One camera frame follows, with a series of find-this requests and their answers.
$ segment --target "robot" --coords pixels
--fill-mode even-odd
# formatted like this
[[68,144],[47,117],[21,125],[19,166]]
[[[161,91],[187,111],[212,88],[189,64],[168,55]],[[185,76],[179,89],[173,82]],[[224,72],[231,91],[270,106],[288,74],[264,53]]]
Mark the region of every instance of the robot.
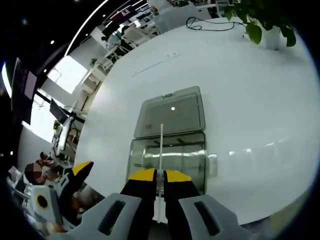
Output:
[[147,240],[154,216],[157,187],[163,184],[165,215],[172,239],[264,240],[238,224],[237,216],[209,195],[200,195],[192,179],[178,171],[138,171],[120,193],[113,193],[76,220],[68,202],[89,175],[93,162],[77,165],[54,188],[35,186],[31,204],[35,215],[62,225],[67,233],[49,240]]

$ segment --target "desk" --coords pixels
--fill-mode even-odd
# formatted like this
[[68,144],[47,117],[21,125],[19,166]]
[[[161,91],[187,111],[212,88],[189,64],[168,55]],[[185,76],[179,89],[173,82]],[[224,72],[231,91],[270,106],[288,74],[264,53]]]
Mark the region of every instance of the desk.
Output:
[[282,38],[273,51],[244,39],[244,31],[241,25],[221,32],[182,26],[117,61],[78,143],[76,164],[94,162],[86,183],[105,197],[119,193],[143,101],[198,85],[206,122],[206,193],[235,212],[240,224],[266,218],[301,196],[319,165],[316,68],[300,37],[291,48]]

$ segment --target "power cord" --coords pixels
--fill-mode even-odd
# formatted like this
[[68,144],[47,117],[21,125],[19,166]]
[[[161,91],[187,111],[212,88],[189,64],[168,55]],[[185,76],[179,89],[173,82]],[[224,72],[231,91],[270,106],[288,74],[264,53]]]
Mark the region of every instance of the power cord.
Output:
[[71,110],[75,109],[75,110],[79,110],[79,111],[84,112],[84,113],[89,112],[89,110],[83,111],[82,109],[76,108],[76,107],[73,107],[73,106],[64,106],[63,108],[71,108]]
[[[203,29],[203,27],[201,25],[193,25],[196,20],[198,20],[198,22],[205,22],[205,23],[209,23],[209,24],[232,24],[232,27],[227,28],[227,29]],[[233,29],[235,27],[235,25],[242,25],[244,27],[246,26],[243,23],[237,22],[237,21],[211,22],[211,21],[207,21],[207,20],[203,20],[203,19],[197,18],[195,16],[189,17],[185,22],[185,26],[186,26],[187,29],[196,30],[196,31],[209,31],[209,32],[224,32],[224,31],[228,31],[228,30]]]

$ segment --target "floor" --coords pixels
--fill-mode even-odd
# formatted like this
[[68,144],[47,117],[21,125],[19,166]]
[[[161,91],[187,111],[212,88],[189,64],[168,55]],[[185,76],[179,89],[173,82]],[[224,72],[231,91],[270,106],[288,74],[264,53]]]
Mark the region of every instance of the floor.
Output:
[[[95,91],[88,97],[88,99],[86,100],[83,106],[83,109],[82,109],[83,111],[90,110],[90,107],[93,103],[93,100],[95,99],[95,96],[98,90],[100,89],[100,86],[101,84],[99,84],[95,89]],[[280,210],[279,212],[271,215],[270,217],[257,222],[246,224],[243,227],[245,227],[246,229],[249,229],[252,232],[264,233],[267,236],[276,237],[293,220],[293,218],[299,212],[306,198],[308,197],[308,194],[309,194],[308,191],[305,192],[301,197],[299,197],[292,204],[288,205],[287,207]],[[159,239],[158,236],[159,236],[158,234],[155,234],[152,237],[150,236],[150,239]]]

